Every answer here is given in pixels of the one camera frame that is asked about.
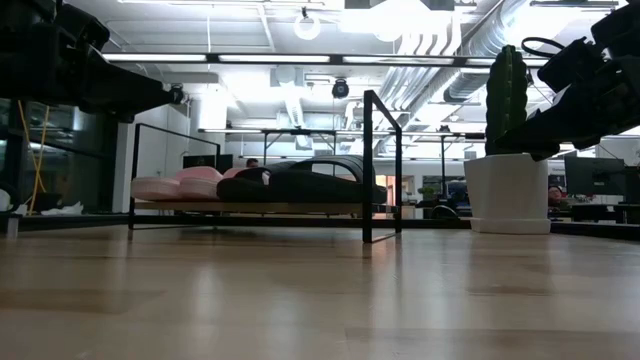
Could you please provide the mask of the long linear ceiling light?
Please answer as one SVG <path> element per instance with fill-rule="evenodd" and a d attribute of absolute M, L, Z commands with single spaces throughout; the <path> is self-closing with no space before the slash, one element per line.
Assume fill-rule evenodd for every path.
<path fill-rule="evenodd" d="M 331 65 L 437 68 L 489 68 L 492 57 L 277 54 L 277 53 L 105 53 L 112 63 L 232 64 L 232 65 Z"/>

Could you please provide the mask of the dark background desk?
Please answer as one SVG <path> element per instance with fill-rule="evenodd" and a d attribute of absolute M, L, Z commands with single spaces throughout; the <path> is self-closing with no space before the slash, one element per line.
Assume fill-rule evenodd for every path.
<path fill-rule="evenodd" d="M 571 207 L 571 218 L 574 222 L 614 221 L 640 225 L 640 204 L 575 204 Z"/>

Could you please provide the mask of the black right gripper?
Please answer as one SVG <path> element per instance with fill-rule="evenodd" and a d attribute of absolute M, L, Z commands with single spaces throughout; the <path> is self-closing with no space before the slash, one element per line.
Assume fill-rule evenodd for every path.
<path fill-rule="evenodd" d="M 542 161 L 559 153 L 561 143 L 585 148 L 611 132 L 619 135 L 640 126 L 640 57 L 623 56 L 613 63 L 615 94 L 586 98 L 566 93 L 558 104 L 507 130 L 494 144 Z"/>

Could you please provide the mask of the black rubber slide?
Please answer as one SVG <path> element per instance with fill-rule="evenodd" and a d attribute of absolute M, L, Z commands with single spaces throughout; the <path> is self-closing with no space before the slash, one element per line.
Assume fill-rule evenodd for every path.
<path fill-rule="evenodd" d="M 361 203 L 364 198 L 364 158 L 361 155 L 322 155 L 273 172 L 269 187 L 286 202 Z M 315 165 L 331 165 L 348 171 L 353 180 L 313 171 Z"/>
<path fill-rule="evenodd" d="M 290 169 L 294 164 L 294 161 L 286 161 L 266 166 L 228 169 L 217 184 L 217 196 L 227 203 L 276 202 L 278 195 L 269 186 L 270 178 Z"/>

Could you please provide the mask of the silver ribbed ventilation duct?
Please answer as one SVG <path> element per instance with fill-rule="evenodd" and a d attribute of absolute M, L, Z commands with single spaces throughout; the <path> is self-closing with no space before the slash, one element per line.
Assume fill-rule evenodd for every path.
<path fill-rule="evenodd" d="M 497 9 L 488 16 L 475 34 L 466 41 L 461 49 L 462 56 L 490 57 L 492 59 L 505 45 L 514 45 L 510 33 L 516 27 L 517 18 L 526 11 L 531 0 L 502 0 Z M 465 73 L 464 69 L 444 91 L 446 102 L 461 103 L 486 84 L 488 74 Z"/>

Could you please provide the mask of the green cactus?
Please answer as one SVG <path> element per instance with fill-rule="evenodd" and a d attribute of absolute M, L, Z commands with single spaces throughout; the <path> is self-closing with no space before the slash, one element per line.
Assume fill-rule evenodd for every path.
<path fill-rule="evenodd" d="M 497 140 L 521 125 L 527 117 L 527 66 L 513 45 L 504 46 L 491 65 L 486 83 L 485 152 L 487 156 L 510 154 Z"/>

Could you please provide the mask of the large dark computer monitor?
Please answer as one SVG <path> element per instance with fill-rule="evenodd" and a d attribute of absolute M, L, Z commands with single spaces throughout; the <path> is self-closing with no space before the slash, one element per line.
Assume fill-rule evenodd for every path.
<path fill-rule="evenodd" d="M 568 157 L 564 159 L 566 187 L 572 195 L 625 193 L 625 164 L 620 159 Z"/>

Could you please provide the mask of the white hexagonal plant pot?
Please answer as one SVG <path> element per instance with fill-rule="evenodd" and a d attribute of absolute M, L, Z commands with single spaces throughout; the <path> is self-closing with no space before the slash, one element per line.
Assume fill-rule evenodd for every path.
<path fill-rule="evenodd" d="M 465 179 L 471 228 L 478 233 L 546 235 L 548 163 L 528 154 L 500 154 L 468 160 Z"/>

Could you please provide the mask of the small black background monitor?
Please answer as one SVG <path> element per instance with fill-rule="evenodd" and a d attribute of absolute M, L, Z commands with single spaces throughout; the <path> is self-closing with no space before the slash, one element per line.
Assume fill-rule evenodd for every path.
<path fill-rule="evenodd" d="M 184 168 L 207 166 L 223 174 L 233 167 L 233 160 L 231 154 L 184 156 L 182 166 Z"/>

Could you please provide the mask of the black background workstation frame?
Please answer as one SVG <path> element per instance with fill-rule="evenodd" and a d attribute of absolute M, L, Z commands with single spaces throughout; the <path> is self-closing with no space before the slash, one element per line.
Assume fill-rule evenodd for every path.
<path fill-rule="evenodd" d="M 256 158 L 261 163 L 303 160 L 322 155 L 361 155 L 370 152 L 375 162 L 463 161 L 482 152 L 482 133 L 414 132 L 397 135 L 392 130 L 375 130 L 365 143 L 362 130 L 322 129 L 204 129 L 204 134 L 221 135 L 225 150 L 240 159 Z"/>

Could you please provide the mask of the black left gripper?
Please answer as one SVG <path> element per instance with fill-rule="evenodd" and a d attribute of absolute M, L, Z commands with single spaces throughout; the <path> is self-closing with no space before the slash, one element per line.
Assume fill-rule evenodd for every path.
<path fill-rule="evenodd" d="M 76 104 L 129 123 L 174 101 L 160 81 L 115 66 L 76 42 L 54 24 L 55 5 L 0 0 L 0 98 Z"/>

